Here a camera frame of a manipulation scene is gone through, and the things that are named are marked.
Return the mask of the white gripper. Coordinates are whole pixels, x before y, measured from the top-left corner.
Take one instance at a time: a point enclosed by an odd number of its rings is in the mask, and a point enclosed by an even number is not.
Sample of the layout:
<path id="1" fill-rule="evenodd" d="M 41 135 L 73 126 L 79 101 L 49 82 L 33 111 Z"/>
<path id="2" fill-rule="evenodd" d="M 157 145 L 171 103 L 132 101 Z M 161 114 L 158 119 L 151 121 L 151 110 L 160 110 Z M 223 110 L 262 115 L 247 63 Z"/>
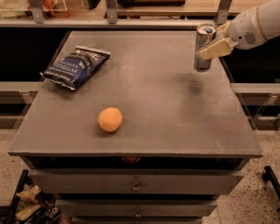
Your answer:
<path id="1" fill-rule="evenodd" d="M 199 49 L 200 58 L 210 60 L 229 55 L 234 48 L 252 49 L 263 45 L 267 39 L 259 26 L 259 9 L 252 7 L 237 15 L 231 23 L 220 25 L 216 38 L 220 39 Z"/>

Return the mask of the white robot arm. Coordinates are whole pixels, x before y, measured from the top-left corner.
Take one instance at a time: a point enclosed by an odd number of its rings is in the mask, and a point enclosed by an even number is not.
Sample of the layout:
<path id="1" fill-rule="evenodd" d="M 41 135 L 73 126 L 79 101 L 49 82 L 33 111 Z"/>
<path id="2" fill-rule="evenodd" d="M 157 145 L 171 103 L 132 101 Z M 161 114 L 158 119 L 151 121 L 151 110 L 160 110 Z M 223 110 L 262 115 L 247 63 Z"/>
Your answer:
<path id="1" fill-rule="evenodd" d="M 197 51 L 209 60 L 231 54 L 234 49 L 253 49 L 280 36 L 280 0 L 272 0 L 238 14 L 217 28 L 215 38 Z"/>

